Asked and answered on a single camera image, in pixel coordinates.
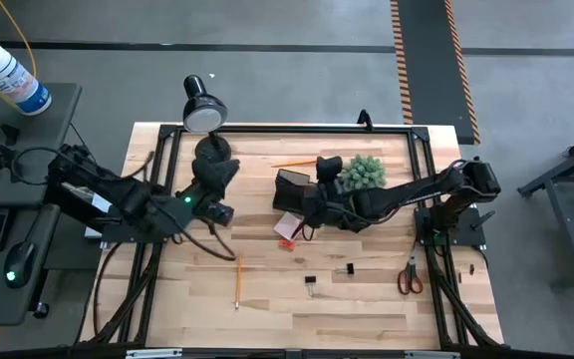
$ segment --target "scissors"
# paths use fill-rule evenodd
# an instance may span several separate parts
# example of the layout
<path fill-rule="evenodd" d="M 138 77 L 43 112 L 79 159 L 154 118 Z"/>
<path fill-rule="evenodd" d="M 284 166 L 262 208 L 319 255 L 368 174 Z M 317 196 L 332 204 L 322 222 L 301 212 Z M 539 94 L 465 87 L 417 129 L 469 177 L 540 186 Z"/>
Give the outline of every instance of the scissors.
<path fill-rule="evenodd" d="M 407 267 L 400 271 L 398 274 L 398 290 L 400 294 L 407 295 L 409 293 L 420 294 L 423 292 L 423 283 L 418 278 L 416 273 L 416 252 L 418 251 L 418 243 L 414 243 L 414 248 L 411 250 L 411 256 L 407 262 Z"/>

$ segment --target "green plant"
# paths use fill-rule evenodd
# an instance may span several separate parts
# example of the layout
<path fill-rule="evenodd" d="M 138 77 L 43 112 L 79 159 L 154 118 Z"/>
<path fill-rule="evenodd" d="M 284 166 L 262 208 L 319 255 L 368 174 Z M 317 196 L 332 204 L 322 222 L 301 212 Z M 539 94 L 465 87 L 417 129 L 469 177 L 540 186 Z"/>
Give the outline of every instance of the green plant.
<path fill-rule="evenodd" d="M 383 187 L 386 183 L 385 168 L 371 155 L 356 155 L 343 168 L 340 177 L 346 190 Z"/>

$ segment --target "desk lamp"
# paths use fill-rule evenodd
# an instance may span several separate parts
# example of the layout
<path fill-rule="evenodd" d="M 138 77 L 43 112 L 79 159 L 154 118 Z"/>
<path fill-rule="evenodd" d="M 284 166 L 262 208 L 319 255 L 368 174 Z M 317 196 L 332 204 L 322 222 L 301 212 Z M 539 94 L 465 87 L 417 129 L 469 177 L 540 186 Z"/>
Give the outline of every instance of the desk lamp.
<path fill-rule="evenodd" d="M 190 75 L 183 81 L 187 103 L 183 109 L 185 129 L 193 133 L 208 133 L 198 142 L 194 153 L 209 163 L 219 163 L 231 159 L 229 143 L 216 134 L 227 118 L 227 108 L 215 97 L 207 94 L 203 81 L 196 75 Z"/>

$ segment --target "lamp base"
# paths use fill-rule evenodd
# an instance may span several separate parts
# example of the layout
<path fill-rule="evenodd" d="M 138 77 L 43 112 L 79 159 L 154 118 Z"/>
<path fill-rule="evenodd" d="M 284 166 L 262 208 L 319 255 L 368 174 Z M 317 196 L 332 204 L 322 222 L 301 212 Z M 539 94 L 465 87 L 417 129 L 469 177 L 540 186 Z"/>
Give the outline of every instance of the lamp base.
<path fill-rule="evenodd" d="M 209 134 L 200 140 L 194 149 L 196 158 L 204 159 L 211 164 L 216 164 L 231 159 L 231 147 L 221 136 Z"/>

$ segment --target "pencil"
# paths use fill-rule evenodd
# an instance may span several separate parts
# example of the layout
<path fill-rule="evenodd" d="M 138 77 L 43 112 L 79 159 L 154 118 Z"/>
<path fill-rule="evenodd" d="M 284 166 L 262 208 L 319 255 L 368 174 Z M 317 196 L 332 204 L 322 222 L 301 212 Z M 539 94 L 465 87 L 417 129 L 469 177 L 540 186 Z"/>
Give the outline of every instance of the pencil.
<path fill-rule="evenodd" d="M 280 164 L 280 165 L 273 165 L 271 168 L 275 169 L 275 168 L 279 168 L 279 167 L 289 167 L 289 166 L 298 166 L 298 165 L 309 165 L 309 164 L 314 164 L 316 162 L 316 160 L 309 160 L 309 161 L 298 161 L 298 162 L 292 162 L 292 163 L 286 163 L 286 164 Z"/>
<path fill-rule="evenodd" d="M 236 302 L 234 303 L 236 306 L 236 310 L 238 310 L 238 306 L 240 305 L 240 274 L 242 273 L 243 269 L 243 254 L 238 254 L 238 270 L 236 272 Z"/>

